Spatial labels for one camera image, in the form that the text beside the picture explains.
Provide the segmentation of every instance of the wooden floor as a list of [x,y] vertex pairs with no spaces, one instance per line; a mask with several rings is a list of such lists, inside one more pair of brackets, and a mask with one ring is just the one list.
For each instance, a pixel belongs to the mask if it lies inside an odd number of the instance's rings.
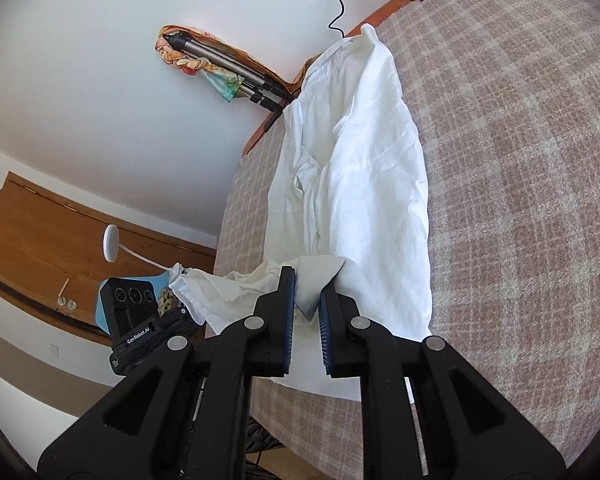
[[[247,459],[255,463],[258,454],[247,455]],[[263,452],[260,457],[260,465],[267,471],[278,475],[282,480],[332,480],[286,447]]]

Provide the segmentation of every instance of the lamp cord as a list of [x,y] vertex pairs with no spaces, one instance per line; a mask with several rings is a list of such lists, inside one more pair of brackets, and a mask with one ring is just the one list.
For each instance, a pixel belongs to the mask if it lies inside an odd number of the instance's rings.
[[142,256],[142,255],[140,255],[138,253],[133,252],[131,249],[129,249],[128,247],[124,246],[123,244],[120,244],[120,247],[122,249],[124,249],[127,253],[132,254],[136,258],[139,258],[142,261],[147,262],[148,264],[152,264],[153,266],[160,267],[162,270],[171,270],[169,267],[165,267],[165,266],[162,266],[161,264],[157,264],[155,262],[152,262],[149,258],[145,258],[144,256]]
[[342,0],[338,0],[340,2],[340,14],[338,14],[329,24],[329,28],[331,30],[338,30],[340,32],[340,34],[342,34],[342,37],[344,38],[345,34],[344,34],[344,30],[342,30],[341,28],[338,27],[333,27],[333,24],[335,22],[337,22],[343,15],[344,15],[344,2]]

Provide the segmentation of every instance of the black cable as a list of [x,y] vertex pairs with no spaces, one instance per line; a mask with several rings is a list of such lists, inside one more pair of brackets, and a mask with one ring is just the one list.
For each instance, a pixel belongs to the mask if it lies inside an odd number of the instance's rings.
[[329,24],[329,28],[331,30],[339,30],[340,34],[342,34],[342,37],[344,38],[344,30],[342,30],[341,28],[338,27],[333,27],[333,24],[335,22],[337,22],[343,15],[344,15],[344,2],[342,0],[338,0],[340,2],[340,14],[338,14],[333,21]]

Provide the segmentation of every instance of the white lamp head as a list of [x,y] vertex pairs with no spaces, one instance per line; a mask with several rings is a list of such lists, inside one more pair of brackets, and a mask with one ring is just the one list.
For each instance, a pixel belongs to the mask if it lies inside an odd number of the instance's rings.
[[108,225],[104,231],[102,239],[102,252],[109,263],[113,263],[118,258],[120,250],[120,232],[117,225]]

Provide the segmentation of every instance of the metal screw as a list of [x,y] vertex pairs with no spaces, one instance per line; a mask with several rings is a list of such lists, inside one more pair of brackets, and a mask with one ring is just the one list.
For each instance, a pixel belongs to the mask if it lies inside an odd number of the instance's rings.
[[183,335],[175,335],[167,341],[167,346],[169,347],[169,350],[177,351],[182,350],[188,343],[187,338]]
[[365,328],[369,328],[371,326],[371,322],[363,316],[356,316],[351,319],[351,326],[353,328],[357,328],[358,330],[364,330]]
[[258,316],[251,316],[244,320],[244,325],[249,330],[257,330],[264,326],[264,319]]
[[425,344],[427,345],[427,348],[429,348],[430,350],[434,350],[436,352],[443,350],[444,347],[446,346],[445,340],[442,339],[441,337],[438,337],[437,335],[427,337]]

